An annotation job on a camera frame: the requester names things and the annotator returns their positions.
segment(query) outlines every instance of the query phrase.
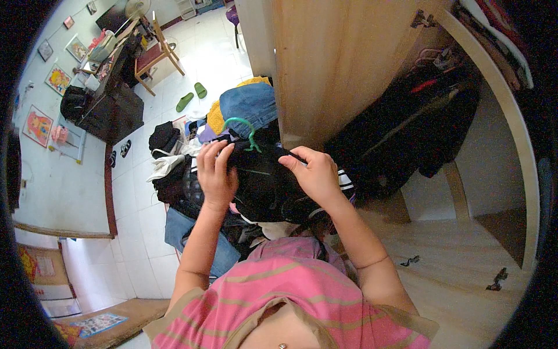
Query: door hinge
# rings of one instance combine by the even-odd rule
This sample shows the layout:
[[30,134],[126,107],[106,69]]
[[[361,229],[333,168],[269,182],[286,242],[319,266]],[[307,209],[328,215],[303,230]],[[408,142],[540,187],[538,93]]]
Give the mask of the door hinge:
[[424,16],[424,11],[418,9],[415,15],[415,19],[411,23],[411,27],[417,28],[419,25],[424,25],[424,28],[437,27],[438,22],[434,20],[434,15],[430,14],[428,18],[426,18]]

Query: woman's left hand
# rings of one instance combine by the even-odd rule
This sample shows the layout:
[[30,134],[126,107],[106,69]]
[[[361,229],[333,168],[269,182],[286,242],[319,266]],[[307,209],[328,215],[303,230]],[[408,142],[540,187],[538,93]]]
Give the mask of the woman's left hand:
[[198,180],[205,195],[204,205],[217,212],[226,210],[238,189],[236,168],[227,171],[227,160],[233,149],[234,143],[227,145],[227,141],[220,141],[203,145],[197,157]]

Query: red chair seat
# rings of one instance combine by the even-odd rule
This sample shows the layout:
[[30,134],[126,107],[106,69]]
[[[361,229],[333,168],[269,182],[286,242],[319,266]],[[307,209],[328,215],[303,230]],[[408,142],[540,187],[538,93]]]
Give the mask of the red chair seat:
[[142,70],[143,68],[147,67],[147,65],[157,59],[159,56],[163,54],[163,50],[161,49],[161,43],[158,42],[152,48],[147,50],[144,54],[139,56],[136,60],[137,70],[136,72]]

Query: green plastic hanger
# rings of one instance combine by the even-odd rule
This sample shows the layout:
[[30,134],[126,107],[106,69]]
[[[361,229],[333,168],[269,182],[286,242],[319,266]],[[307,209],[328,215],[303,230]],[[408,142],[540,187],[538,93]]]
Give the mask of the green plastic hanger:
[[238,122],[241,122],[245,125],[248,125],[248,127],[250,127],[250,130],[252,131],[252,132],[250,132],[250,135],[248,136],[248,140],[250,141],[250,148],[244,149],[244,150],[252,151],[252,150],[256,149],[258,152],[262,152],[259,149],[258,145],[256,144],[256,141],[254,140],[254,134],[256,133],[256,129],[254,128],[254,126],[252,126],[252,124],[248,120],[245,120],[243,118],[229,118],[229,119],[225,120],[225,124],[223,125],[223,129],[221,130],[221,133],[223,131],[225,131],[225,128],[227,128],[227,124],[230,121],[238,121]]

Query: purple stool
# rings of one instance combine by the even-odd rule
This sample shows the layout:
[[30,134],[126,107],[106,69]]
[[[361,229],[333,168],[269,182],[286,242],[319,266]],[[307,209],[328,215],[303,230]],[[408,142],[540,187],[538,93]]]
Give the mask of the purple stool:
[[238,20],[237,6],[233,5],[233,7],[228,9],[226,15],[229,22],[234,24],[234,38],[237,41],[238,48],[238,24],[240,23],[240,21]]

